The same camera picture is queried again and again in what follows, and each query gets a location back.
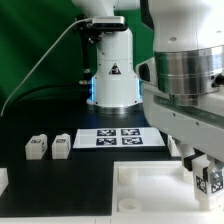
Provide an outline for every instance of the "metal cylinder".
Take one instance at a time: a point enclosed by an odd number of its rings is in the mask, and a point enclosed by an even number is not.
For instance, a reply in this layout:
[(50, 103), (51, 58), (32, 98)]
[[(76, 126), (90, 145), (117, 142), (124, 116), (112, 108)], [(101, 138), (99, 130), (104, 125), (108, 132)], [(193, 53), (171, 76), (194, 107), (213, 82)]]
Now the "metal cylinder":
[(174, 53), (155, 52), (159, 90), (182, 106), (197, 104), (200, 94), (218, 91), (215, 78), (223, 72), (224, 46)]

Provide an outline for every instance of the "white platform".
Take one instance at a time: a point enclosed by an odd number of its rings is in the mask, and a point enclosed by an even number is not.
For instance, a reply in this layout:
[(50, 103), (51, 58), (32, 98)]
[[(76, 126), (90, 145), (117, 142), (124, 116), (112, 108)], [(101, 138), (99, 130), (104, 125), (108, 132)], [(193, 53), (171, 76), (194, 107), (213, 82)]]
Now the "white platform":
[[(118, 168), (138, 169), (133, 185), (118, 182)], [(0, 219), (1, 224), (223, 224), (223, 212), (200, 212), (192, 194), (193, 186), (182, 180), (180, 162), (115, 163), (112, 216), (13, 218)], [(120, 213), (120, 199), (134, 197), (142, 212)]]
[(165, 146), (156, 128), (79, 129), (73, 148)]

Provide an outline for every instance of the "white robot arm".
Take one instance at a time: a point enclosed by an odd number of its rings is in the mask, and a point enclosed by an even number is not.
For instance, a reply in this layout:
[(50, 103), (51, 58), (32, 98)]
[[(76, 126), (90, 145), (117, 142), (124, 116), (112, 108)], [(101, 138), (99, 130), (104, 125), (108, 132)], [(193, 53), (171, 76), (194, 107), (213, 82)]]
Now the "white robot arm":
[[(138, 0), (72, 0), (88, 17), (114, 16), (116, 9), (136, 9)], [(139, 79), (133, 70), (133, 37), (130, 29), (104, 32), (97, 42), (97, 73), (92, 78), (90, 109), (109, 114), (137, 110), (142, 98)]]
[(72, 0), (72, 2), (91, 18), (114, 16), (114, 10), (137, 9), (140, 7), (138, 0)]
[[(141, 0), (141, 7), (155, 29), (154, 58), (137, 67), (145, 117), (178, 139), (183, 163), (191, 160), (201, 208), (223, 206), (224, 2)], [(190, 146), (205, 155), (196, 158)]]

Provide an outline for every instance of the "black cable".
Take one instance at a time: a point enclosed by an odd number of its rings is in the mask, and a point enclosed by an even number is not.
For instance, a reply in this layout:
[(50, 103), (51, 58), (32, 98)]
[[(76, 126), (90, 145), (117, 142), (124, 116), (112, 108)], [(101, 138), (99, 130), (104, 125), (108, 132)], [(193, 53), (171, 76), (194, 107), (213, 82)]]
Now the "black cable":
[(51, 85), (39, 86), (34, 89), (28, 90), (28, 91), (22, 93), (21, 95), (19, 95), (18, 97), (16, 97), (13, 100), (12, 105), (19, 102), (24, 97), (26, 97), (32, 93), (38, 92), (40, 90), (52, 89), (52, 88), (62, 88), (62, 87), (68, 87), (68, 86), (80, 86), (80, 84), (79, 83), (65, 83), (65, 84), (51, 84)]

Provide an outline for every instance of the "blue led light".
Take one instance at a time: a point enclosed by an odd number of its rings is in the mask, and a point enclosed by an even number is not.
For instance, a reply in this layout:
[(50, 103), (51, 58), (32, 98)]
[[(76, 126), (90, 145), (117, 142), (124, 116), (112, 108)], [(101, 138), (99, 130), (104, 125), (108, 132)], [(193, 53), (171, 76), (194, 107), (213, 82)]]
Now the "blue led light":
[(94, 94), (95, 94), (95, 92), (94, 92), (94, 87), (95, 87), (95, 83), (94, 83), (94, 78), (92, 77), (92, 79), (91, 79), (91, 97), (90, 97), (90, 99), (91, 99), (91, 101), (94, 101)]
[(138, 99), (141, 100), (142, 99), (142, 95), (141, 95), (141, 81), (140, 79), (137, 79), (137, 92), (138, 92)]

